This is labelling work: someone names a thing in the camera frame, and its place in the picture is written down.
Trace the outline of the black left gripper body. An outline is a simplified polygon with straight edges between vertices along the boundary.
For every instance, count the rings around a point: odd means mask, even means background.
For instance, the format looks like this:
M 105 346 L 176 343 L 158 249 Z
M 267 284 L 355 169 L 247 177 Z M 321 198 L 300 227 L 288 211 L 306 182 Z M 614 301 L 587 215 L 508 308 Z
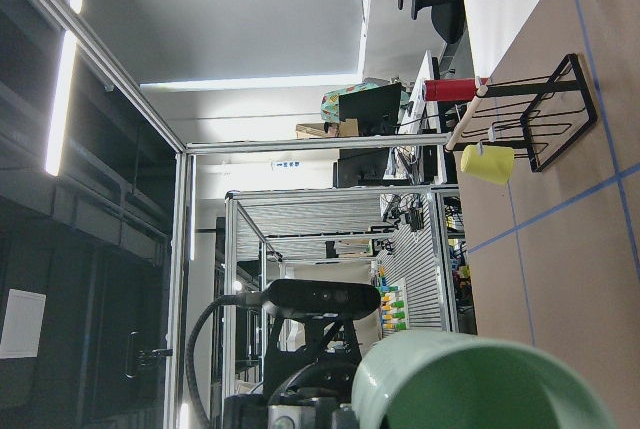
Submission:
M 351 408 L 355 373 L 362 360 L 354 322 L 305 320 L 306 343 L 279 347 L 285 319 L 271 326 L 260 394 L 224 401 L 224 428 L 357 428 Z

